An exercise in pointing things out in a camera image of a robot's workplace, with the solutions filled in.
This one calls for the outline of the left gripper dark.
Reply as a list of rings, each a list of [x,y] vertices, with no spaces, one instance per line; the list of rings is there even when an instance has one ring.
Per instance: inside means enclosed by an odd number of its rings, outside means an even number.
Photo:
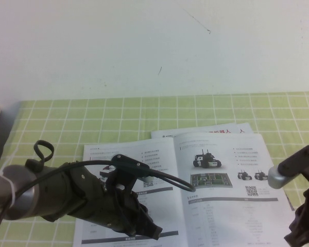
[[[77,218],[128,236],[140,235],[158,240],[162,228],[155,225],[146,206],[132,191],[136,180],[135,175],[114,171],[107,185],[84,170],[77,182],[84,193]]]

